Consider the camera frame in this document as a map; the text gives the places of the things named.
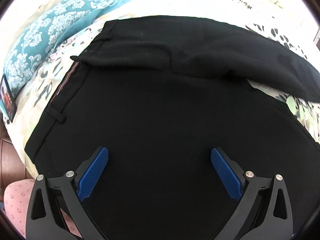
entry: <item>bed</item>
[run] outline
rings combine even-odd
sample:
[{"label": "bed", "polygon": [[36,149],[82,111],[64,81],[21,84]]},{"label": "bed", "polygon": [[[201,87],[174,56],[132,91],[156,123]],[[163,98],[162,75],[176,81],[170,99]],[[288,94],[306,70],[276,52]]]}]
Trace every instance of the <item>bed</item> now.
[{"label": "bed", "polygon": [[[33,18],[28,20],[28,24],[32,23],[32,20],[36,21],[36,18],[41,17],[42,13],[44,11],[33,15]],[[6,117],[4,121],[20,159],[34,178],[38,172],[24,148],[43,110],[70,70],[73,63],[70,56],[77,56],[85,50],[101,32],[106,21],[153,15],[205,17],[236,25],[278,41],[320,70],[320,51],[317,47],[301,39],[295,30],[288,30],[286,26],[282,26],[272,15],[263,13],[259,0],[128,0],[121,6],[115,6],[112,10],[103,12],[93,23],[80,28],[77,33],[66,36],[66,39],[63,39],[58,46],[52,43],[53,46],[44,52],[42,60],[39,61],[41,63],[29,73],[28,80],[18,85],[18,89],[15,90],[17,113],[13,123],[7,124]],[[19,32],[22,33],[23,30],[17,32],[16,38],[21,34]],[[14,42],[12,41],[13,48],[19,44],[19,42],[17,44]],[[286,103],[292,114],[314,140],[319,142],[320,104],[293,97],[263,84],[249,82],[252,87]]]}]

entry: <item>black fabric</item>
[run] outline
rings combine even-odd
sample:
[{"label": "black fabric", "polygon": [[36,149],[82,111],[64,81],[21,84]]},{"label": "black fabric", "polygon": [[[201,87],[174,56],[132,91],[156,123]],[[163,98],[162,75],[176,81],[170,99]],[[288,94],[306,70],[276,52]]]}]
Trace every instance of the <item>black fabric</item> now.
[{"label": "black fabric", "polygon": [[320,102],[320,74],[304,58],[276,41],[205,18],[153,16],[108,21],[88,51],[72,59],[109,69],[170,69],[202,78],[232,72]]}]

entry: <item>metal screw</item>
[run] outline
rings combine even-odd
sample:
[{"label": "metal screw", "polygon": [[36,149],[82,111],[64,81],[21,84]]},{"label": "metal screw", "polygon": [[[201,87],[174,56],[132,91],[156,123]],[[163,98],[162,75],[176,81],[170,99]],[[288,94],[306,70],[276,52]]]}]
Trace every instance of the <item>metal screw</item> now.
[{"label": "metal screw", "polygon": [[68,172],[66,173],[66,176],[67,176],[68,178],[71,178],[74,174],[75,174],[75,173],[74,173],[73,171],[68,171]]},{"label": "metal screw", "polygon": [[37,180],[41,181],[41,180],[43,180],[43,178],[44,178],[44,176],[41,174],[41,175],[39,175],[39,176],[37,177]]},{"label": "metal screw", "polygon": [[252,178],[252,177],[254,176],[254,174],[253,174],[252,171],[247,171],[247,172],[245,173],[245,175],[246,175],[247,177],[249,177],[249,178]]},{"label": "metal screw", "polygon": [[277,175],[276,175],[276,179],[277,179],[277,180],[282,180],[283,178],[282,178],[282,176],[281,176],[280,174],[277,174]]}]

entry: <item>black pants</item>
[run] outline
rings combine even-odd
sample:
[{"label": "black pants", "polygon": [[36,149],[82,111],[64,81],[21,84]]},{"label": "black pants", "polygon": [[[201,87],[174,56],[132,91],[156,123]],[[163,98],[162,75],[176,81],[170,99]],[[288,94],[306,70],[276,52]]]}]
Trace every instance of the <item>black pants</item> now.
[{"label": "black pants", "polygon": [[39,173],[55,177],[108,148],[84,205],[110,240],[210,239],[235,204],[211,165],[214,147],[245,171],[284,177],[294,231],[315,207],[318,144],[285,103],[246,79],[88,63],[74,70],[26,152]]}]

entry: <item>blue textured pad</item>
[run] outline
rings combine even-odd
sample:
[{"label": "blue textured pad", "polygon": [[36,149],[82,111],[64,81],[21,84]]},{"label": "blue textured pad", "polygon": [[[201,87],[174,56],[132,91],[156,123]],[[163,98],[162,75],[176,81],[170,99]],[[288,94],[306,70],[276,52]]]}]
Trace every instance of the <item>blue textured pad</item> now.
[{"label": "blue textured pad", "polygon": [[219,175],[229,196],[234,198],[236,201],[239,201],[242,197],[241,182],[216,148],[211,151],[211,163]]},{"label": "blue textured pad", "polygon": [[108,163],[108,160],[109,152],[107,148],[103,147],[79,180],[77,196],[81,202],[85,198],[90,197],[104,168]]}]

